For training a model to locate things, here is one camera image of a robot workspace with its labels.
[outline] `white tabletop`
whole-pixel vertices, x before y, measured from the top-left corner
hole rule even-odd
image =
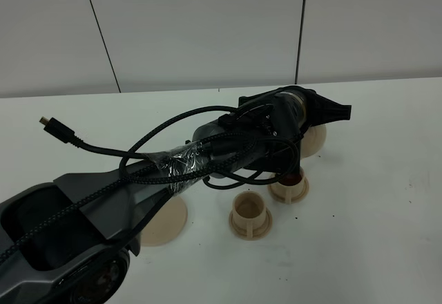
[[[353,109],[350,122],[327,125],[323,149],[301,162],[307,197],[283,205],[266,187],[218,192],[197,183],[182,193],[189,209],[183,232],[132,257],[108,303],[442,303],[442,79],[308,88]],[[41,116],[56,117],[90,144],[128,149],[178,113],[236,106],[241,95],[272,89],[0,99],[0,200],[64,173],[118,166],[118,158],[49,136]],[[217,116],[184,120],[144,151],[181,145]],[[229,230],[232,200],[243,189],[260,192],[273,215],[262,240]]]

